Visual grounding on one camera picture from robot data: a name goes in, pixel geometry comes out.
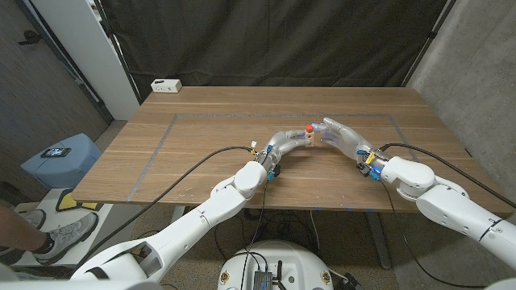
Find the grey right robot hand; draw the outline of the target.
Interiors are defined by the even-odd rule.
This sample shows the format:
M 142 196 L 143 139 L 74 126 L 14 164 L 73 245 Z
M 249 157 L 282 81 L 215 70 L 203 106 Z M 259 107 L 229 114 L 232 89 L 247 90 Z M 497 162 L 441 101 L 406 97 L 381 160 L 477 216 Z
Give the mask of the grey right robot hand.
M 332 118 L 325 117 L 322 123 L 312 123 L 311 126 L 322 135 L 323 143 L 339 149 L 346 157 L 357 163 L 365 161 L 371 152 L 378 151 L 351 127 Z

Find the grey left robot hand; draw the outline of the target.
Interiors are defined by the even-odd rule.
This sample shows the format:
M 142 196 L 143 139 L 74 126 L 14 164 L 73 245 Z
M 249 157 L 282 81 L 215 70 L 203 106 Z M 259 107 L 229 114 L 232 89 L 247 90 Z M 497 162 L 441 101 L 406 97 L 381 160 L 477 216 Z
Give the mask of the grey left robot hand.
M 268 141 L 256 161 L 268 172 L 281 161 L 283 155 L 294 148 L 305 147 L 310 143 L 311 141 L 305 138 L 303 130 L 279 131 Z

